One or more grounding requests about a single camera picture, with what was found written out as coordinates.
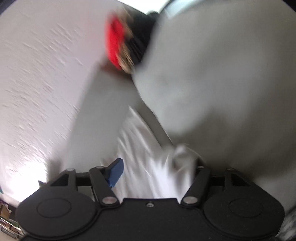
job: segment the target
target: metal screw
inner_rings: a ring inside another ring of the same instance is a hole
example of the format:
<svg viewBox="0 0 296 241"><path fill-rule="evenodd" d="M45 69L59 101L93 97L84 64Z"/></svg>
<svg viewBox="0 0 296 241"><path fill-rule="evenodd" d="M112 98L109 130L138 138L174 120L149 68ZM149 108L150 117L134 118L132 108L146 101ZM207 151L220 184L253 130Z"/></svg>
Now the metal screw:
<svg viewBox="0 0 296 241"><path fill-rule="evenodd" d="M154 204L149 202L149 203L146 204L146 207L154 207Z"/></svg>
<svg viewBox="0 0 296 241"><path fill-rule="evenodd" d="M104 197L102 201L104 204L114 204L117 202L117 198L116 197Z"/></svg>
<svg viewBox="0 0 296 241"><path fill-rule="evenodd" d="M195 204L195 203L197 203L197 201L198 201L198 199L193 196L187 196L187 197L183 198L183 202L185 202L186 204Z"/></svg>

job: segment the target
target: black plastic mount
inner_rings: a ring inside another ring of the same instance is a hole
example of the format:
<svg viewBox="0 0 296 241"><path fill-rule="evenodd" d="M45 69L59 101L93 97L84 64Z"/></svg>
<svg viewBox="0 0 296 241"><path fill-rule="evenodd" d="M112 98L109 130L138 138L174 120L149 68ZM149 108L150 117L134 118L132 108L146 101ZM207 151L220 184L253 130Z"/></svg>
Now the black plastic mount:
<svg viewBox="0 0 296 241"><path fill-rule="evenodd" d="M199 166L180 204L176 199L120 204L106 181L107 169L67 169L24 200L17 209L27 233L22 241L276 240L284 219L281 204L233 168L213 175ZM91 186L95 201L78 186Z"/></svg>

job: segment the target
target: fabric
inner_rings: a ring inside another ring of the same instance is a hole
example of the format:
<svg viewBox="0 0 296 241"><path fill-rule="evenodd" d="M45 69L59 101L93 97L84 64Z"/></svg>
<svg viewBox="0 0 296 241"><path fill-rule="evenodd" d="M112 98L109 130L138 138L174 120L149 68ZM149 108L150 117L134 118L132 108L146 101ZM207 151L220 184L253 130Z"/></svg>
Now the fabric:
<svg viewBox="0 0 296 241"><path fill-rule="evenodd" d="M120 201L177 198L180 202L193 182L198 157L185 145L162 148L143 119L130 108L114 157L123 159L124 171L112 190ZM102 165L112 161L103 160Z"/></svg>
<svg viewBox="0 0 296 241"><path fill-rule="evenodd" d="M204 1L159 22L133 76L173 143L296 203L296 13L281 0Z"/></svg>
<svg viewBox="0 0 296 241"><path fill-rule="evenodd" d="M285 220L278 233L280 240L296 239L296 207L294 207L285 217Z"/></svg>

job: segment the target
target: circular pad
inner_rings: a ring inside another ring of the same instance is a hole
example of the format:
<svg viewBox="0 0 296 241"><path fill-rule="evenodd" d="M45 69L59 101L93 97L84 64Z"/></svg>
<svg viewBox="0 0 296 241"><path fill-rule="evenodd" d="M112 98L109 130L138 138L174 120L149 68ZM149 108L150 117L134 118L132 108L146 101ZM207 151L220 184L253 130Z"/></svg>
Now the circular pad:
<svg viewBox="0 0 296 241"><path fill-rule="evenodd" d="M250 198L239 198L229 204L233 214L242 218L254 218L262 213L261 203Z"/></svg>
<svg viewBox="0 0 296 241"><path fill-rule="evenodd" d="M88 196L68 187L47 187L20 203L17 220L26 232L55 239L79 231L95 214L95 203Z"/></svg>
<svg viewBox="0 0 296 241"><path fill-rule="evenodd" d="M218 230L239 238L276 234L284 219L281 204L259 188L233 188L209 198L204 213Z"/></svg>
<svg viewBox="0 0 296 241"><path fill-rule="evenodd" d="M61 198L52 198L42 201L37 212L45 218L60 218L71 210L71 203Z"/></svg>

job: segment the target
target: blue plastic tab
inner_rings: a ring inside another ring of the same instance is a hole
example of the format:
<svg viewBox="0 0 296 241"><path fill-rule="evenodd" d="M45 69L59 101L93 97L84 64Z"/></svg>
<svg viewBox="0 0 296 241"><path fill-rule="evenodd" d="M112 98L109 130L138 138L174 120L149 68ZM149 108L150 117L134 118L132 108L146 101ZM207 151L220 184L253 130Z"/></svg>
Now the blue plastic tab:
<svg viewBox="0 0 296 241"><path fill-rule="evenodd" d="M117 158L112 164L113 166L110 170L110 176L107 180L110 187L114 187L123 174L123 160L121 158Z"/></svg>

